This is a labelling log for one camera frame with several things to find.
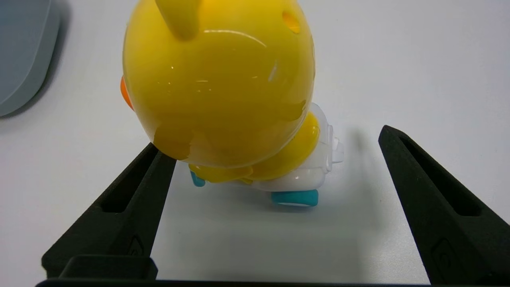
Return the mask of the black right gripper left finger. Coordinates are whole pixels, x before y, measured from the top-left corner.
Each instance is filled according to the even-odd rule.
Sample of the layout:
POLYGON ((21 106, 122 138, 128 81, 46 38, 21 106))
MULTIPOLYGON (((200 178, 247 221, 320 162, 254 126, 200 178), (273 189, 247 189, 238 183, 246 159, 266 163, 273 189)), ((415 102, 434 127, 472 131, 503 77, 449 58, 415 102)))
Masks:
POLYGON ((47 278, 154 280, 151 251, 176 163, 147 145, 42 256, 47 278))

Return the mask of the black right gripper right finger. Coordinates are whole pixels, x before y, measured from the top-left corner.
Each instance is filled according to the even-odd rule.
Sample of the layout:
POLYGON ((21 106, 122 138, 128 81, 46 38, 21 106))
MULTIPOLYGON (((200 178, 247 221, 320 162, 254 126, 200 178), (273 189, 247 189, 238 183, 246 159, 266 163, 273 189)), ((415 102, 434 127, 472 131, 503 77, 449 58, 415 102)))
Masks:
POLYGON ((402 131, 378 142, 430 283, 508 285, 508 223, 402 131))

